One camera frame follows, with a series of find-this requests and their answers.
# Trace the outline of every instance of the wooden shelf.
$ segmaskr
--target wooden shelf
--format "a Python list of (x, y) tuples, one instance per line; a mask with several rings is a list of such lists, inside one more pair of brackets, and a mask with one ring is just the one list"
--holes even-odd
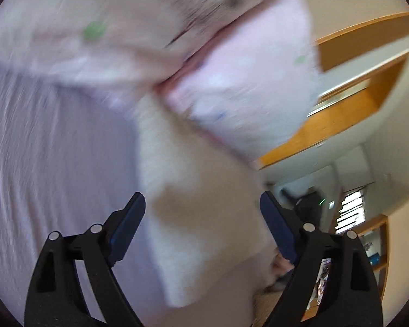
[(315, 298), (310, 303), (310, 308), (308, 308), (306, 310), (306, 312), (304, 313), (303, 319), (301, 321), (308, 320), (308, 319), (316, 316), (317, 313), (318, 313), (318, 302), (317, 302), (317, 300)]
[(380, 226), (387, 224), (387, 216), (380, 214), (376, 217), (373, 217), (371, 220), (363, 222), (357, 226), (354, 226), (351, 230), (355, 231), (359, 236), (365, 235), (369, 231), (373, 231)]
[(386, 268), (386, 266), (387, 266), (387, 255), (382, 255), (380, 257), (380, 261), (377, 264), (374, 264), (372, 266), (372, 270), (374, 270), (375, 272), (378, 272), (379, 270)]

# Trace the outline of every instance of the ceiling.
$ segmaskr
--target ceiling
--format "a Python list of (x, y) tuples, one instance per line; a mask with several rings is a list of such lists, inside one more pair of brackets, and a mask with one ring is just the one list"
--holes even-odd
[[(335, 67), (324, 74), (324, 90), (345, 82), (406, 49), (409, 49), (409, 36)], [(332, 164), (347, 151), (368, 140), (408, 90), (409, 62), (379, 112), (324, 143), (266, 167), (261, 172), (267, 181), (285, 184)]]

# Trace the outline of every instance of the metal bolt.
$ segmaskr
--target metal bolt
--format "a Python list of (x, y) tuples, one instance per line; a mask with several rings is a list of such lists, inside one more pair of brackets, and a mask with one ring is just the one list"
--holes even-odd
[(100, 224), (95, 224), (93, 226), (91, 226), (90, 231), (93, 234), (98, 234), (99, 232), (101, 232), (103, 230), (103, 226)]
[(347, 236), (349, 238), (351, 238), (352, 240), (354, 240), (354, 239), (356, 239), (358, 237), (357, 233), (355, 233), (354, 231), (348, 231)]
[(58, 231), (53, 231), (53, 232), (51, 232), (50, 235), (48, 236), (48, 239), (49, 239), (50, 241), (55, 241), (55, 240), (58, 239), (58, 237), (59, 237), (59, 232), (58, 232)]
[(303, 229), (304, 229), (304, 231), (307, 231), (307, 232), (314, 232), (315, 231), (315, 225), (311, 224), (310, 222), (306, 222), (303, 225)]

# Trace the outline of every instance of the green dot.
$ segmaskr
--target green dot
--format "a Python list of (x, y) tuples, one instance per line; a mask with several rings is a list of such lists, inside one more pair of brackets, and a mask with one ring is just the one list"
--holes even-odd
[(306, 55), (302, 55), (302, 56), (299, 56), (298, 58), (295, 59), (295, 63), (296, 64), (302, 64), (302, 63), (304, 63), (305, 60), (306, 60)]
[(103, 22), (91, 22), (83, 30), (83, 38), (88, 41), (94, 41), (103, 37), (106, 32), (106, 26)]

